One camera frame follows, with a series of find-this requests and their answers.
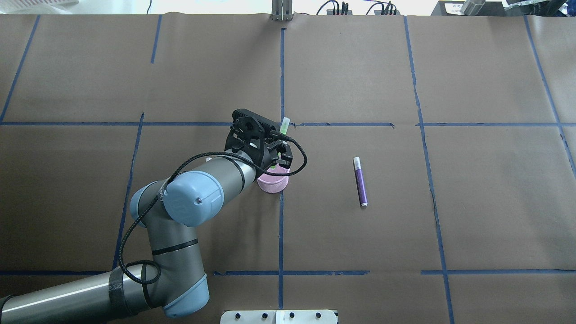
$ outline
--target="table surface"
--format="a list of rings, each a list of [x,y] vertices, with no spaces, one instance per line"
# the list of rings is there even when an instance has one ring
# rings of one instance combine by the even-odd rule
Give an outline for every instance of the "table surface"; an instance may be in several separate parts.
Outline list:
[[[291,118],[309,165],[198,228],[205,308],[115,323],[278,308],[335,309],[341,323],[572,323],[574,28],[0,16],[0,295],[110,271],[131,195],[223,148],[232,111],[247,108]],[[144,229],[126,255],[151,257]]]

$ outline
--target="pink container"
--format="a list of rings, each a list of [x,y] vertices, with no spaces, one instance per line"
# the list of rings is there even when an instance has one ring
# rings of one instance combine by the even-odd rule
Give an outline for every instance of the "pink container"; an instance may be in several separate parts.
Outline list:
[[[290,169],[277,165],[274,169],[268,169],[267,171],[275,174],[286,174],[290,172]],[[288,178],[288,176],[272,176],[263,174],[257,179],[257,181],[258,186],[260,186],[262,190],[269,194],[275,194],[286,188],[288,185]]]

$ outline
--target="blue joint cover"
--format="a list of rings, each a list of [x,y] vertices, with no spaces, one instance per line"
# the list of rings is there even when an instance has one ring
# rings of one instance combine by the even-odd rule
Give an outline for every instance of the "blue joint cover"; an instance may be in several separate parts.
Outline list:
[[[164,208],[170,217],[196,227],[214,217],[224,204],[224,190],[211,174],[188,171],[176,177],[164,192]]]
[[[140,188],[140,190],[136,191],[136,193],[132,196],[132,200],[130,201],[130,214],[132,215],[132,218],[134,220],[136,220],[136,218],[138,218],[139,216],[138,205],[140,204],[140,197],[142,196],[142,193],[144,192],[144,190],[146,190],[146,188],[150,187],[150,185],[153,183],[157,183],[157,181],[149,183],[145,187]],[[144,224],[142,224],[141,221],[138,222],[138,225],[144,228],[146,227]]]
[[[174,301],[164,306],[164,314],[168,317],[182,317],[190,315],[193,312],[204,307],[210,294],[208,293],[208,281],[206,281],[206,274],[202,279],[198,280],[194,286],[190,287],[186,292],[176,298]]]

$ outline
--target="black cable connector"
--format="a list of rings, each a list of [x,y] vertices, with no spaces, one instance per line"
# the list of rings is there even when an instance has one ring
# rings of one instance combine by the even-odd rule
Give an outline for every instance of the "black cable connector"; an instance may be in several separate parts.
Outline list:
[[[382,6],[382,10],[380,10],[380,15],[384,16],[384,15],[392,15],[392,13],[394,15],[396,15],[397,12],[397,8],[396,5],[394,5],[392,2],[383,2],[383,1],[374,1],[375,3],[370,7],[370,9],[368,9],[368,11],[366,12],[366,16],[370,13],[370,10],[372,10],[372,8],[374,8],[374,6],[376,5],[381,5]]]
[[[320,11],[322,10],[322,8],[324,8],[325,5],[329,4],[330,2],[332,2],[332,5],[336,6],[337,8],[332,9],[332,14],[337,14],[338,12],[340,12],[340,4],[338,3],[338,1],[336,0],[328,0],[326,1],[319,9],[318,12],[316,12],[316,14],[320,14]]]

